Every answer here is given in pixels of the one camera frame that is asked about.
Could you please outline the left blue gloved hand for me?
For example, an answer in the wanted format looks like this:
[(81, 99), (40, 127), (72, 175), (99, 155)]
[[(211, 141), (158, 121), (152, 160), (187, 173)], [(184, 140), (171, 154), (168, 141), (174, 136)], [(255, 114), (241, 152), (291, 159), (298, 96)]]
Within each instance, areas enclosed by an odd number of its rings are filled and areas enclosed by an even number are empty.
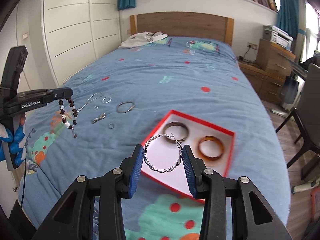
[(15, 157), (15, 164), (20, 166), (26, 157), (25, 114), (21, 115), (20, 125), (15, 134), (12, 134), (8, 128), (1, 124), (1, 161), (5, 160), (4, 142), (8, 143), (10, 154)]

